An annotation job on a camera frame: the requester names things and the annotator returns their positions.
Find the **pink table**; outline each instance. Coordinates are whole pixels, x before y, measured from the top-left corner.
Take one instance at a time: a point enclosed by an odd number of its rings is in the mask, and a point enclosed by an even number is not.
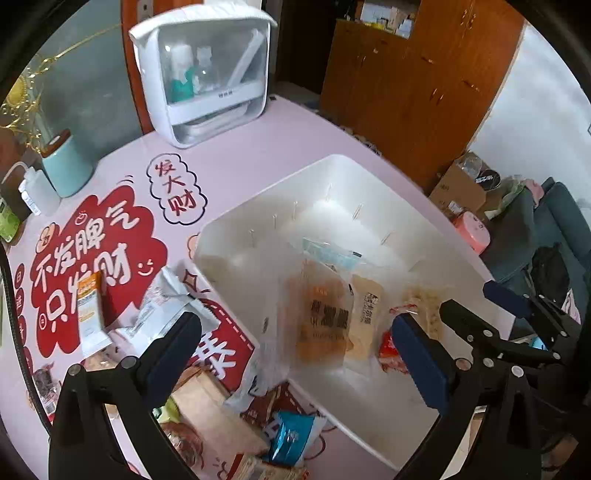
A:
[[[220,328],[196,354],[210,362],[230,390],[240,383],[253,350],[218,299],[196,275],[191,261],[201,228],[270,184],[330,154],[347,155],[389,185],[450,239],[484,278],[490,273],[460,240],[451,223],[408,179],[334,125],[281,98],[258,120],[189,150],[177,150],[156,133],[102,159],[81,192],[62,201],[51,218],[30,217],[9,253],[21,335],[33,370],[53,364],[55,378],[82,360],[73,303],[76,281],[103,270],[110,300],[109,327],[130,325],[154,274],[169,265],[206,299]],[[0,348],[0,412],[8,434],[33,472],[47,478],[48,438],[26,401],[26,388],[4,316]],[[511,328],[497,325],[501,335]],[[285,403],[314,406],[289,390]],[[126,458],[148,476],[121,420],[113,421]],[[327,426],[308,465],[312,478],[390,479],[395,472],[335,427]],[[206,451],[203,478],[225,479],[229,465]]]

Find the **gold tinsel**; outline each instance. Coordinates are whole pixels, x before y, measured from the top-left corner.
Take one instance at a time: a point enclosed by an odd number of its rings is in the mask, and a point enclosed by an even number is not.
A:
[[[35,124],[35,118],[41,107],[43,86],[41,85],[37,90],[36,84],[38,78],[42,74],[47,73],[51,69],[51,66],[67,53],[100,35],[119,28],[120,26],[121,24],[112,25],[109,28],[105,28],[104,30],[98,31],[89,37],[80,40],[53,57],[42,59],[36,69],[33,69],[30,66],[25,68],[0,106],[0,113],[3,116],[11,118],[8,125],[0,125],[0,128],[5,128],[11,130],[14,134],[21,135],[24,137],[25,147],[30,147],[34,151],[40,153],[43,145],[41,132]]]

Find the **wooden cabinet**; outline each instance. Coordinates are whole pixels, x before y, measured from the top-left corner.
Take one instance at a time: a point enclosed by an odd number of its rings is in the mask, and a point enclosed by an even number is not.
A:
[[[337,30],[347,25],[350,64],[335,35],[320,107],[429,192],[486,116],[523,17],[505,0],[421,0],[409,40],[349,22]],[[377,33],[393,39],[387,48],[368,40]]]
[[[353,22],[338,21],[320,109],[332,120],[360,132],[385,66],[402,55],[403,38]]]

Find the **pink cloth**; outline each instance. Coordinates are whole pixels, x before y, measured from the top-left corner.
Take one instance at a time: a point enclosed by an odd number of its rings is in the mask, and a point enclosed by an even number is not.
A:
[[[568,313],[575,322],[579,325],[581,324],[581,314],[579,313],[579,309],[574,304],[574,295],[573,289],[571,288],[569,292],[566,294],[566,298],[564,299],[564,303],[562,304],[561,310],[565,313]]]
[[[534,182],[532,179],[524,180],[523,185],[525,185],[525,188],[531,192],[531,195],[534,198],[534,205],[537,207],[544,196],[544,189],[539,183]]]

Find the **light blue cup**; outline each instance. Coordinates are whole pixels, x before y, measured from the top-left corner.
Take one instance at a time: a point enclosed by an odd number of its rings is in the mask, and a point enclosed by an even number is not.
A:
[[[41,156],[47,177],[62,198],[74,195],[92,177],[92,163],[80,155],[69,129],[56,135]]]

